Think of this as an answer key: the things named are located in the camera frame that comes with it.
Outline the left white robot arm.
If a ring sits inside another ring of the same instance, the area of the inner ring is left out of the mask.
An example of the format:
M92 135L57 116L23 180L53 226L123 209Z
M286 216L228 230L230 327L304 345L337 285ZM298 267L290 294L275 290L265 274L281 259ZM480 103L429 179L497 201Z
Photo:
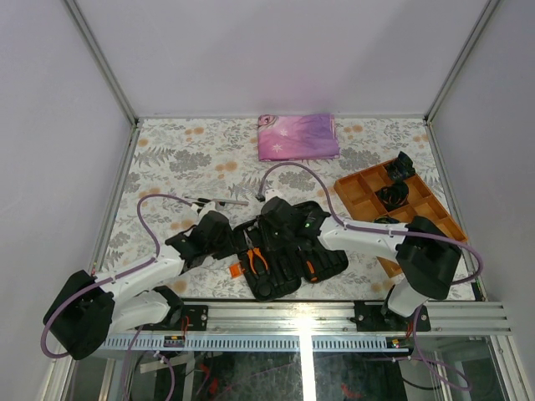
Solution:
M178 327L183 318L180 300L166 288L178 276L201 266L211 257L234 252L230 222L218 211L208 211L190 231L160 244L155 256L118 271L95 277L73 273L43 318L43 353L53 358L46 339L53 334L74 360L94 353L113 332L143 325Z

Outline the small precision screwdriver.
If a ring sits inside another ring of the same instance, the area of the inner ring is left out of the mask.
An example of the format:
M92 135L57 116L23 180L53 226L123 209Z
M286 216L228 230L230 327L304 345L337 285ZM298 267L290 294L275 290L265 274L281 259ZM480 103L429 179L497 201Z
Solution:
M185 196L184 199L186 201L189 201L190 203L196 204L198 206L203 206L203 205L209 204L211 202L214 202L214 200L212 200L212 199L202 198L202 197L195 198L195 197Z

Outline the black plastic tool case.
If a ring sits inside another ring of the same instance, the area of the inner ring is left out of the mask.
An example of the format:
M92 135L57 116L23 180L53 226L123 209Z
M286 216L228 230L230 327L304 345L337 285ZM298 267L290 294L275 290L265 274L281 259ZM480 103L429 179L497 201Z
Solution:
M320 242L310 251L304 249L290 249L289 247L277 251L268 251L263 244L262 234L258 225L259 215L233 229L236 254L242 273L252 295L259 302L270 302L296 292L306 277L305 262L311 261L318 280L309 282L317 284L344 272L349 266L345 251L330 251ZM247 244L244 234L247 233L254 246L257 246L268 263L268 270L256 276L247 257Z

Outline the orange handled long-nose pliers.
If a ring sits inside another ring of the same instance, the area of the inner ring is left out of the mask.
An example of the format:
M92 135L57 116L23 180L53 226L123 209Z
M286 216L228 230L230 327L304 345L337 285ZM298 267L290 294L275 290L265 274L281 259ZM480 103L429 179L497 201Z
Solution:
M268 262L262 255L260 249L257 246L254 246L248 234L245 233L244 236L247 244L247 257L252 272L256 276L266 273L268 271Z

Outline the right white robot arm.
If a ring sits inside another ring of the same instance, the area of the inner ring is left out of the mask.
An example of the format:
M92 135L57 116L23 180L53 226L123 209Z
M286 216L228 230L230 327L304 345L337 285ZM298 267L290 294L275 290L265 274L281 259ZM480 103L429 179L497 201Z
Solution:
M399 265L405 278L390 290L381 308L383 324L400 329L428 300L447 298L461 249L425 217L408 224L343 221L318 209L305 211L275 196L259 215L260 227L271 245L320 246L327 251L354 251Z

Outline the large black orange screwdriver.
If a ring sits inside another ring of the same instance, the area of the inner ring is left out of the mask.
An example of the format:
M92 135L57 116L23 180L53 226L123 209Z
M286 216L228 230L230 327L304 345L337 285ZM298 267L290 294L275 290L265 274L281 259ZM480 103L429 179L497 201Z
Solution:
M306 277L309 282L316 282L318 280L317 274L315 272L314 266L311 261L307 260L305 262L307 267Z

